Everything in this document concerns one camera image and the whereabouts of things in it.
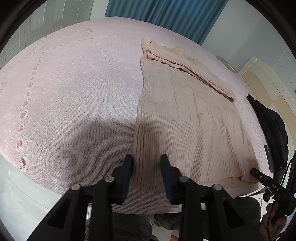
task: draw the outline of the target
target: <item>screw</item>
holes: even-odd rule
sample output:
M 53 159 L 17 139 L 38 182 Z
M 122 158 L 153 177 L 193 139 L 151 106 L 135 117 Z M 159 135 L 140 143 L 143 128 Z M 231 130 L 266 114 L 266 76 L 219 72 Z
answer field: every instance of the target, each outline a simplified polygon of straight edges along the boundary
M 111 183 L 111 182 L 113 182 L 115 180 L 115 177 L 108 176 L 104 180 L 105 180 L 105 182 Z
M 222 186 L 221 186 L 220 184 L 214 184 L 214 185 L 213 185 L 213 188 L 214 188 L 215 190 L 217 190 L 217 191 L 222 190 Z
M 179 178 L 179 181 L 183 183 L 188 182 L 188 180 L 189 180 L 188 177 L 185 177 L 185 176 L 180 176 Z
M 80 189 L 80 185 L 79 184 L 74 184 L 74 185 L 72 185 L 71 189 L 76 191 L 76 190 Z

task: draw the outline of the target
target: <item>hand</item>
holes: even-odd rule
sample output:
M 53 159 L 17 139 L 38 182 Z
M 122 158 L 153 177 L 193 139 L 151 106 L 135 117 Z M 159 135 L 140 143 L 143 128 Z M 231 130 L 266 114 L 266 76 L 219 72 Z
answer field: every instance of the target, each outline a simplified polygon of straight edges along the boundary
M 272 207 L 272 203 L 269 203 L 266 206 L 267 213 L 263 215 L 261 223 L 258 226 L 259 232 L 261 233 L 264 240 L 266 240 L 266 241 L 268 241 L 268 235 L 267 235 L 267 230 L 266 230 L 267 229 L 267 220 L 268 220 L 268 216 L 269 216 L 270 211 L 271 211 L 271 207 Z M 286 216 L 278 218 L 278 220 L 276 221 L 276 224 L 275 224 L 278 227 L 273 232 L 273 226 L 271 224 L 271 220 L 272 220 L 272 217 L 274 216 L 275 212 L 276 212 L 276 209 L 273 209 L 272 213 L 271 213 L 271 216 L 270 216 L 270 219 L 269 219 L 269 234 L 270 234 L 271 240 L 275 240 L 278 237 L 278 235 L 281 233 L 281 231 L 283 230 L 283 228 L 285 227 L 285 225 L 287 223 L 287 217 Z

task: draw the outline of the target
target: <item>beige sweater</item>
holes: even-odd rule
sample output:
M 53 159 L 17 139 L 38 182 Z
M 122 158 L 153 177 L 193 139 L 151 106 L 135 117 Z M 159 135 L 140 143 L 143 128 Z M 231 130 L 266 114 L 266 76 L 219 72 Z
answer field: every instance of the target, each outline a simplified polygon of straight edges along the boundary
M 172 166 L 194 181 L 239 187 L 257 182 L 253 146 L 233 101 L 230 84 L 214 76 L 184 49 L 167 49 L 143 38 L 140 98 L 133 155 L 132 185 L 163 190 L 159 161 L 167 154 Z

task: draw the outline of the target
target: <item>dark gray pants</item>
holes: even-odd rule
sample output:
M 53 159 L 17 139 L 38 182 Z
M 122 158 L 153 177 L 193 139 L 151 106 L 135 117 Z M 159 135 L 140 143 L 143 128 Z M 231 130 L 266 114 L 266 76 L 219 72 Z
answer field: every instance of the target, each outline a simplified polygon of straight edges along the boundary
M 259 202 L 252 197 L 237 197 L 235 201 L 250 217 L 253 224 L 258 227 L 261 218 L 261 207 Z M 147 215 L 132 215 L 123 213 L 113 213 L 113 232 L 115 241 L 158 241 L 152 235 L 150 218 Z M 88 240 L 89 220 L 86 221 L 85 241 Z M 181 213 L 164 213 L 157 217 L 159 226 L 165 229 L 175 229 L 180 231 Z

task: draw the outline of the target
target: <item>beige headboard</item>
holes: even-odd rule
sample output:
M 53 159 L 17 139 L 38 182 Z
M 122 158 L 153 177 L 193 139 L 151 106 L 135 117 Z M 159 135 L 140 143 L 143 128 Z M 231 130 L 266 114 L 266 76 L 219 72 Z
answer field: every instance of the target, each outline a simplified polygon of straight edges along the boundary
M 280 114 L 288 134 L 290 160 L 296 149 L 296 100 L 274 70 L 256 57 L 246 63 L 239 75 L 250 86 L 256 99 Z

